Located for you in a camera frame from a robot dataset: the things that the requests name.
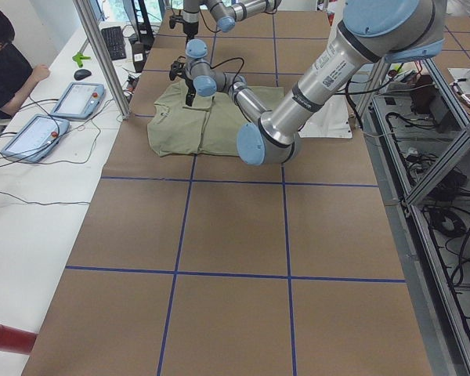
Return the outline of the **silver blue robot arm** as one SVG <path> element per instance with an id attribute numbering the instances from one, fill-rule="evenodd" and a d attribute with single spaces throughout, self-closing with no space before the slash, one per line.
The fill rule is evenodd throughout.
<path id="1" fill-rule="evenodd" d="M 365 64 L 406 63 L 438 55 L 443 47 L 445 1 L 347 1 L 336 35 L 274 109 L 267 108 L 239 74 L 214 70 L 207 46 L 194 35 L 205 5 L 222 32 L 259 13 L 277 10 L 278 1 L 186 1 L 186 79 L 199 96 L 224 92 L 248 123 L 237 133 L 238 156 L 248 165 L 282 164 L 299 149 L 299 129 Z"/>
<path id="2" fill-rule="evenodd" d="M 246 20 L 260 13 L 274 13 L 281 4 L 281 0 L 253 0 L 239 1 L 234 5 L 225 5 L 219 0 L 186 0 L 183 1 L 181 21 L 186 41 L 195 39 L 198 34 L 199 16 L 201 6 L 205 5 L 215 20 L 218 30 L 226 33 L 231 31 L 236 23 Z"/>

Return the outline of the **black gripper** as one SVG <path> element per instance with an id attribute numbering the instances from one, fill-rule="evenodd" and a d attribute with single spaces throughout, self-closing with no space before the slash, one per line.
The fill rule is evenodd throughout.
<path id="1" fill-rule="evenodd" d="M 190 78 L 185 79 L 186 86 L 188 88 L 188 93 L 186 94 L 185 98 L 185 104 L 188 107 L 193 106 L 193 101 L 194 101 L 194 92 L 196 92 L 196 89 L 193 84 L 193 80 Z"/>
<path id="2" fill-rule="evenodd" d="M 184 22 L 183 32 L 186 34 L 185 45 L 187 45 L 190 41 L 194 40 L 194 35 L 198 34 L 198 22 Z"/>

